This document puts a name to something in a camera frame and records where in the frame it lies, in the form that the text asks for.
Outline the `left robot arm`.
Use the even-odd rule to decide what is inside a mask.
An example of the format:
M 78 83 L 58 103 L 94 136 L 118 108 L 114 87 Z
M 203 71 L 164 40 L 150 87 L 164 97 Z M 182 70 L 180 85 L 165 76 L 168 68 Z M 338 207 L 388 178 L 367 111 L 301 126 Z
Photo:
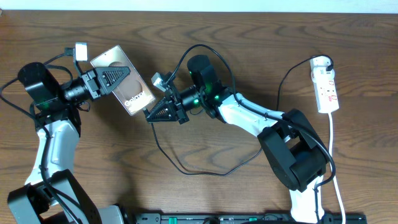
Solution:
M 7 198 L 17 223 L 134 223 L 118 204 L 97 208 L 73 175 L 81 136 L 81 105 L 110 94 L 129 74 L 128 67 L 97 67 L 60 85 L 53 65 L 32 62 L 17 75 L 33 99 L 27 116 L 39 137 L 34 168 L 23 187 Z

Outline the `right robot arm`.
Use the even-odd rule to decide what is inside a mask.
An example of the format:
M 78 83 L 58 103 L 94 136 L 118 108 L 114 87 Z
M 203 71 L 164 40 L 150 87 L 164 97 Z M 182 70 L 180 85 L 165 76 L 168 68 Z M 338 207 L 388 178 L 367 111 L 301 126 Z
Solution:
M 287 113 L 263 108 L 237 93 L 234 86 L 222 84 L 206 55 L 192 57 L 187 68 L 193 85 L 178 91 L 174 73 L 156 73 L 151 81 L 165 96 L 144 110 L 150 124 L 166 121 L 186 123 L 187 111 L 203 108 L 209 117 L 242 128 L 257 137 L 261 150 L 276 177 L 290 191 L 290 214 L 296 222 L 321 223 L 320 188 L 326 167 L 335 176 L 335 163 L 305 115 L 299 110 Z

